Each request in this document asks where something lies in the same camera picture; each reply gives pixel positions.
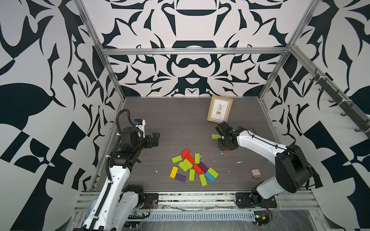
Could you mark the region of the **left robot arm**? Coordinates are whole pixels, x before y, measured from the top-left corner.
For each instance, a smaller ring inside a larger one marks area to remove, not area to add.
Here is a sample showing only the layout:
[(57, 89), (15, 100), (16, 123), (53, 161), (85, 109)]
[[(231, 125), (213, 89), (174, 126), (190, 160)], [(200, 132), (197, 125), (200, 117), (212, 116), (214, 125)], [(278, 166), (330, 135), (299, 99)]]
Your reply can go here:
[(126, 185), (143, 149), (157, 147), (160, 134), (145, 133), (145, 120), (131, 119), (122, 109), (116, 116), (118, 140), (106, 156), (105, 184), (80, 231), (120, 231), (150, 217), (151, 201), (146, 201), (141, 185)]

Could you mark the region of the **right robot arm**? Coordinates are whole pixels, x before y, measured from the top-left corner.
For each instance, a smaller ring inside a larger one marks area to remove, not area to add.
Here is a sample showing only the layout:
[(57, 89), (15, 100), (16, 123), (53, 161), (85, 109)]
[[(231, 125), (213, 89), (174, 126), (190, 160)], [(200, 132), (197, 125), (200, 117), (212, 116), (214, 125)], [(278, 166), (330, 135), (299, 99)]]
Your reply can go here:
[(314, 170), (306, 160), (301, 148), (295, 144), (278, 144), (255, 134), (253, 129), (232, 128), (226, 122), (215, 127), (221, 136), (219, 148), (223, 151), (239, 147), (249, 149), (275, 166), (275, 176), (263, 181), (251, 190), (247, 207), (261, 207), (262, 203), (282, 192), (295, 193), (313, 176)]

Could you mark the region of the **lime block beside teal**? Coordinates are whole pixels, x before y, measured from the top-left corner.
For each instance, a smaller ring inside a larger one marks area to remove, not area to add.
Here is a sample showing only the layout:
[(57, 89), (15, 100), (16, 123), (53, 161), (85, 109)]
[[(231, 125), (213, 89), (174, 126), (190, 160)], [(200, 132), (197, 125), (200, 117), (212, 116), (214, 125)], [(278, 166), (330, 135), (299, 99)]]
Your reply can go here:
[(216, 179), (219, 176), (219, 173), (217, 173), (212, 167), (208, 169), (208, 172)]

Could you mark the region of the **purple block centre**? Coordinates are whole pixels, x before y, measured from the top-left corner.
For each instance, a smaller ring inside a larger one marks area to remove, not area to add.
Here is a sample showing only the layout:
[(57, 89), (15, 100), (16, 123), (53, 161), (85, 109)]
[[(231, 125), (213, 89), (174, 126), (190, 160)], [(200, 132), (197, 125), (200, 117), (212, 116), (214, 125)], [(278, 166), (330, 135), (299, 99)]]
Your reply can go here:
[(204, 172), (204, 173), (206, 173), (207, 171), (208, 171), (208, 167), (203, 163), (203, 162), (200, 162), (199, 164), (198, 164), (198, 166), (202, 169), (202, 171)]

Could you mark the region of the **red block pile middle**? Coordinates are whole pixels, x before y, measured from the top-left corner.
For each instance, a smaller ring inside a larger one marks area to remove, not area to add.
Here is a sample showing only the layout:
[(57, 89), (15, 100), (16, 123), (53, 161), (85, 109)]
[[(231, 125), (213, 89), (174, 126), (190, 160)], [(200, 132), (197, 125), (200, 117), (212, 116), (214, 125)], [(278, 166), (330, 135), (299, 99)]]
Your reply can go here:
[(185, 156), (185, 159), (187, 159), (191, 164), (195, 163), (194, 158), (189, 154)]

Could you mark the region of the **yellow block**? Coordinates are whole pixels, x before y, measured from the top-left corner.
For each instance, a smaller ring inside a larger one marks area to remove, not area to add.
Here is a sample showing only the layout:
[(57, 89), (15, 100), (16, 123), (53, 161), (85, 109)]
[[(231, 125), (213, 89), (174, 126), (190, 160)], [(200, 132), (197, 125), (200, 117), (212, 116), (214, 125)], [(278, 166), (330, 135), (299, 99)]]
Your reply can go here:
[(175, 179), (177, 172), (178, 172), (178, 167), (173, 166), (171, 173), (170, 173), (170, 178)]

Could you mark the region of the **pink beige small box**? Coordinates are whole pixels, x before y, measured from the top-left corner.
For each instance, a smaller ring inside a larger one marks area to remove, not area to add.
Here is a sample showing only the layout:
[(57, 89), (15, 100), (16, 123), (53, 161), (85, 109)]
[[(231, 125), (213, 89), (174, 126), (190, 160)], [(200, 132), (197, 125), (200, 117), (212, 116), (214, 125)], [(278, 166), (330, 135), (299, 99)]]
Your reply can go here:
[(259, 169), (252, 169), (251, 170), (251, 175), (252, 175), (252, 177), (254, 179), (260, 179), (260, 178), (262, 178), (262, 174), (261, 174), (261, 172), (260, 172)]

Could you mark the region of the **lime block pair centre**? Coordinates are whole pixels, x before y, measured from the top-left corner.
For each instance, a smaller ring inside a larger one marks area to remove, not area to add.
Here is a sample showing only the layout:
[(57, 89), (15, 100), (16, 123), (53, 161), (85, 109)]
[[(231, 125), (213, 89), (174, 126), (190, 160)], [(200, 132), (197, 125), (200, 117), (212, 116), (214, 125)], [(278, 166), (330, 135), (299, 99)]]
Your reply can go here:
[(184, 159), (182, 162), (178, 164), (178, 166), (184, 171), (187, 172), (188, 170), (193, 168), (193, 164), (189, 162), (187, 159)]

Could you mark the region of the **lime block bottom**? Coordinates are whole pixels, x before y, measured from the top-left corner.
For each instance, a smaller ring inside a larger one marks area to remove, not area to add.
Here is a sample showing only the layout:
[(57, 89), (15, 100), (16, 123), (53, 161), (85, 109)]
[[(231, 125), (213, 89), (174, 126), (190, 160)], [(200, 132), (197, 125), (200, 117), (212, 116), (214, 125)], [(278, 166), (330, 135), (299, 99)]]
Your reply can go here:
[(201, 185), (202, 186), (206, 186), (207, 185), (207, 181), (206, 181), (206, 178), (205, 178), (205, 175), (204, 174), (200, 174), (199, 175), (199, 179), (200, 179), (200, 182), (201, 182)]

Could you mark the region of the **purple block lower left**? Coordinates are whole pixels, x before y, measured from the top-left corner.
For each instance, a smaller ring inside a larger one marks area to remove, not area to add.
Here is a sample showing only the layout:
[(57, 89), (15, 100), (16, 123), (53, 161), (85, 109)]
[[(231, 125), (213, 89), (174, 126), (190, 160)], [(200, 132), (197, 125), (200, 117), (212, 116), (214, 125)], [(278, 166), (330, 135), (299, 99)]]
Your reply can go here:
[(186, 177), (186, 176), (184, 176), (184, 175), (181, 175), (181, 174), (176, 174), (176, 175), (175, 175), (175, 179), (176, 179), (177, 181), (180, 181), (180, 182), (186, 182), (187, 177)]

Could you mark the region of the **green circuit board left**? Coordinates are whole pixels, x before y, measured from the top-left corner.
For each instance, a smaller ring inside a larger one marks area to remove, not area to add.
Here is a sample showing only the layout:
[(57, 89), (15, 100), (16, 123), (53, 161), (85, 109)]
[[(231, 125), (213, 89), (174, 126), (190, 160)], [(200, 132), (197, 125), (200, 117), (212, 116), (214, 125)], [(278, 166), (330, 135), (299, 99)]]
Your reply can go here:
[(146, 212), (134, 212), (133, 214), (128, 216), (129, 220), (133, 219), (146, 219), (150, 216), (150, 210), (148, 209)]

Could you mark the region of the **circuit board right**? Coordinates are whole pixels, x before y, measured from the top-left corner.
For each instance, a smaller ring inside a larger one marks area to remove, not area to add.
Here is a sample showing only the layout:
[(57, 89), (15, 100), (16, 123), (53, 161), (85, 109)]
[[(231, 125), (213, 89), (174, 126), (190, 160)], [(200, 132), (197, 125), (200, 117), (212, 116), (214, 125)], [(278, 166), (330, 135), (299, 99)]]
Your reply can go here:
[(272, 213), (270, 210), (266, 209), (264, 211), (255, 211), (254, 212), (255, 222), (253, 223), (256, 226), (265, 226), (272, 221)]

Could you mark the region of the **wooden picture frame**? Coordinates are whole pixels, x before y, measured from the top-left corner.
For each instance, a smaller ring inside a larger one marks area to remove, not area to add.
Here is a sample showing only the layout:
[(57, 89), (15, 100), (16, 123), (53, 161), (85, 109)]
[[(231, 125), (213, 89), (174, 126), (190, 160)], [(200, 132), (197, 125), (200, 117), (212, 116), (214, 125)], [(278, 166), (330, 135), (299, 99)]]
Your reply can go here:
[(227, 122), (233, 99), (222, 96), (212, 96), (207, 121), (214, 123)]

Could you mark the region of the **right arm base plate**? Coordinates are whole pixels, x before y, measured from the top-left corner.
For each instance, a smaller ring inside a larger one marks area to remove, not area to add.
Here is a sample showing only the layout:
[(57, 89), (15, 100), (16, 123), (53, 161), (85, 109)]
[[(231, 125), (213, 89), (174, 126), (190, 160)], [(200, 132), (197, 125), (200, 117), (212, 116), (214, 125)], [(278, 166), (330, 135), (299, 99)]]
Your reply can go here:
[(236, 193), (235, 196), (238, 208), (277, 208), (274, 197), (264, 199), (258, 193)]

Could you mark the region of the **wall hook rail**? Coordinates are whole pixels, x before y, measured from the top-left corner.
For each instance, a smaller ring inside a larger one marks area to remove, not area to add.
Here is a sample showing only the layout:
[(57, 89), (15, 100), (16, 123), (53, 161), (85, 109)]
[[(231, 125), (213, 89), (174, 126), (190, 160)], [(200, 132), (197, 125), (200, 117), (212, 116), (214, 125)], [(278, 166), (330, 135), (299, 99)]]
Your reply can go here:
[(319, 92), (327, 93), (330, 97), (329, 103), (339, 106), (343, 111), (341, 116), (349, 117), (357, 125), (357, 129), (354, 131), (364, 133), (369, 139), (370, 118), (328, 76), (319, 72), (317, 68), (314, 73), (315, 76), (310, 81), (316, 82), (320, 86)]

